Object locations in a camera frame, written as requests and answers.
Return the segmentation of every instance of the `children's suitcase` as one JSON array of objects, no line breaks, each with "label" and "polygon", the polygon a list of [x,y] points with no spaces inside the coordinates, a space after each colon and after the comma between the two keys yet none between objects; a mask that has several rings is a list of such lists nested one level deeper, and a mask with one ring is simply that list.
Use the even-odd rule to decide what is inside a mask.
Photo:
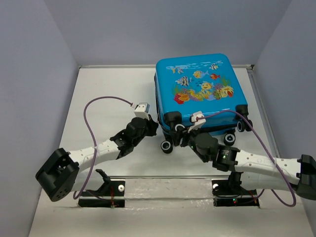
[{"label": "children's suitcase", "polygon": [[[193,125],[190,117],[195,112],[202,111],[207,116],[234,110],[248,116],[246,98],[224,54],[162,59],[156,65],[155,86],[158,121],[165,136],[161,149],[165,153],[172,152],[172,145],[180,144],[177,124]],[[251,130],[233,113],[207,119],[201,130],[211,135],[225,134],[224,144],[232,146],[236,127],[238,131]]]}]

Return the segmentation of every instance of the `white floor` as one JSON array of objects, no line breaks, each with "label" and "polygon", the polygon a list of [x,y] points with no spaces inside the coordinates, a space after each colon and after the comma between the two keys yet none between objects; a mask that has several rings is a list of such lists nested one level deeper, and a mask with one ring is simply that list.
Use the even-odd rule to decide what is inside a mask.
[{"label": "white floor", "polygon": [[[153,68],[81,69],[61,147],[78,150],[92,145],[82,111],[89,100],[98,96],[148,102],[156,118],[154,73]],[[238,68],[235,73],[249,103],[249,118],[269,148],[247,71]],[[87,116],[97,141],[102,142],[125,128],[133,118],[133,110],[123,102],[108,99],[92,104]],[[159,130],[158,136],[144,139],[127,157],[97,168],[110,176],[228,175],[213,169],[210,163],[202,163],[188,148],[175,148],[171,155],[163,154],[159,148],[162,140]],[[234,146],[265,155],[249,132],[237,133]],[[91,183],[99,181],[100,177],[94,176]],[[70,195],[52,203],[42,192],[30,236],[313,236],[299,198],[295,208],[287,208],[266,191],[260,199],[260,209],[213,207],[209,184],[206,179],[128,179],[125,196],[130,201],[121,209],[79,208]],[[291,202],[288,192],[281,195]],[[137,197],[170,200],[137,200]]]}]

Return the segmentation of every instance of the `suitcase wheel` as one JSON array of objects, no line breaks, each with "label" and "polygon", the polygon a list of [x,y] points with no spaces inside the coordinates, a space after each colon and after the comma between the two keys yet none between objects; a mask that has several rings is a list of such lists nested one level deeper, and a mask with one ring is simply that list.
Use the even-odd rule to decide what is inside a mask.
[{"label": "suitcase wheel", "polygon": [[[250,125],[253,127],[252,121],[251,121],[251,120],[248,120],[248,122],[249,122]],[[246,125],[246,131],[247,131],[247,132],[250,132],[250,131],[251,131],[251,128],[250,128],[248,125]]]},{"label": "suitcase wheel", "polygon": [[172,144],[169,141],[163,141],[160,144],[160,148],[166,154],[170,154],[172,152],[172,150],[173,150]]},{"label": "suitcase wheel", "polygon": [[236,136],[234,133],[226,133],[224,136],[224,144],[226,146],[232,146],[236,141]]},{"label": "suitcase wheel", "polygon": [[247,132],[250,132],[251,128],[245,123],[244,120],[240,120],[237,122],[237,130],[238,132],[244,132],[245,130]]}]

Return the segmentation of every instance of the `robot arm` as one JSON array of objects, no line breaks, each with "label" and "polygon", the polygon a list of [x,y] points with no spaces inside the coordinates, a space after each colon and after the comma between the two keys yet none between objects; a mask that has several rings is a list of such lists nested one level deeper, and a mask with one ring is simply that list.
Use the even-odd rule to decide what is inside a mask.
[{"label": "robot arm", "polygon": [[[275,189],[288,191],[288,187],[275,164],[265,156],[252,154],[238,148],[218,144],[208,133],[194,130],[188,145],[203,162],[212,162],[218,170],[231,174],[227,185],[238,189]],[[308,155],[300,159],[275,158],[296,194],[316,200],[316,162]]]},{"label": "robot arm", "polygon": [[36,174],[36,179],[51,201],[58,201],[73,191],[78,173],[91,167],[96,149],[95,165],[119,159],[131,153],[145,136],[155,136],[158,124],[148,114],[149,105],[141,103],[135,108],[136,117],[114,137],[78,151],[66,152],[59,148],[48,158]]}]

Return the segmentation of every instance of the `light purple wall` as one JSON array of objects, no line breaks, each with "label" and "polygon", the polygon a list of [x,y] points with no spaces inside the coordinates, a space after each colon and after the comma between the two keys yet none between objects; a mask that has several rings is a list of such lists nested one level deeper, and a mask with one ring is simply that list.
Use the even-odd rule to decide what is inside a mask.
[{"label": "light purple wall", "polygon": [[80,65],[222,52],[254,64],[291,0],[45,0]]},{"label": "light purple wall", "polygon": [[24,237],[78,68],[42,0],[0,1],[0,32],[0,236]]},{"label": "light purple wall", "polygon": [[[316,1],[293,0],[255,74],[280,154],[316,158]],[[316,234],[316,204],[306,201]]]}]

